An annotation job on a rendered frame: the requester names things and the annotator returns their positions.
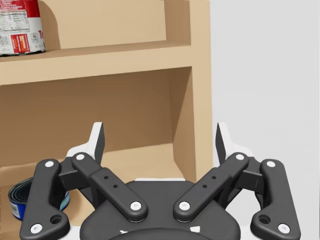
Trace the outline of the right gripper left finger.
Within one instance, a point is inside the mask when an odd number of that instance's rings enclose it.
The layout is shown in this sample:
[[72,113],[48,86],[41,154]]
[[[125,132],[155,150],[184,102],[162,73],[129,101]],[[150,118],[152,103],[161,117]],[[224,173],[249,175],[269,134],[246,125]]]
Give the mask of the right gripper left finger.
[[105,147],[102,122],[92,126],[87,143],[71,148],[64,161],[37,163],[24,217],[21,239],[62,239],[70,232],[68,216],[60,210],[65,193],[79,189],[94,208],[108,200],[130,222],[143,221],[147,204],[110,169],[101,166]]

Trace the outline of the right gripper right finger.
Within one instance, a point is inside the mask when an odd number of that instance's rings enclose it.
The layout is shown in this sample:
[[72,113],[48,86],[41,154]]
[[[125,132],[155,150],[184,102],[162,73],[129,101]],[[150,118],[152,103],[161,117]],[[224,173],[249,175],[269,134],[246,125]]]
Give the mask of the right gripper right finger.
[[253,152],[232,142],[227,124],[219,122],[215,147],[219,166],[213,167],[173,205],[173,215],[191,222],[212,201],[226,208],[242,191],[254,192],[260,205],[250,223],[259,239],[300,239],[301,230],[284,164],[257,161]]

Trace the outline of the blue flat can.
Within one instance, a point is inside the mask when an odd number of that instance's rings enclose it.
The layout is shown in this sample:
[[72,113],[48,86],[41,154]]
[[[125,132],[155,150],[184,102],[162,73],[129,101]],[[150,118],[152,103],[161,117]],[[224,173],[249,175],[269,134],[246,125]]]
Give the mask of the blue flat can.
[[32,186],[33,179],[27,178],[14,185],[8,192],[8,199],[15,218],[22,221],[24,216],[28,220],[37,219],[39,216],[50,217],[63,211],[70,203],[70,194],[61,188],[44,190],[37,180]]

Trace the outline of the red and white can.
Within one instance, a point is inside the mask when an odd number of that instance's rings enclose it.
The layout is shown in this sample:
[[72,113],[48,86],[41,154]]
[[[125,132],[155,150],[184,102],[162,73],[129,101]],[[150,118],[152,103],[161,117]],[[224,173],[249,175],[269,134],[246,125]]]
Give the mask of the red and white can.
[[38,0],[0,0],[0,56],[45,51]]

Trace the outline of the pale wooden shelf unit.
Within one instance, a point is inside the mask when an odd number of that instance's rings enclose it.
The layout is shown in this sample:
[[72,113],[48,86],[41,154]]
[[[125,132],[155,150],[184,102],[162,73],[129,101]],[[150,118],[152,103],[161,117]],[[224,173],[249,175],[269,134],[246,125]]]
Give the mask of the pale wooden shelf unit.
[[199,180],[213,166],[210,0],[39,0],[46,51],[0,58],[0,240],[8,191],[102,122],[124,182]]

